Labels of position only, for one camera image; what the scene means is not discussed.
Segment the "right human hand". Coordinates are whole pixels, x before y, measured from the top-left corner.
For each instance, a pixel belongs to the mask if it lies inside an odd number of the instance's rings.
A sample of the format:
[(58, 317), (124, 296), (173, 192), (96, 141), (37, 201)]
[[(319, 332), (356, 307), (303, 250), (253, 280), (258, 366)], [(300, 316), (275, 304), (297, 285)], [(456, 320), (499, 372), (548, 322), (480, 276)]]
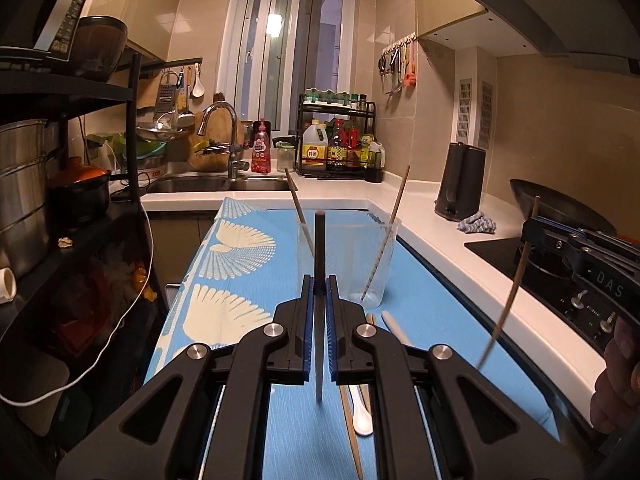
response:
[(590, 420), (602, 434), (610, 434), (628, 428), (639, 414), (639, 332), (622, 318), (616, 321), (604, 360), (590, 401)]

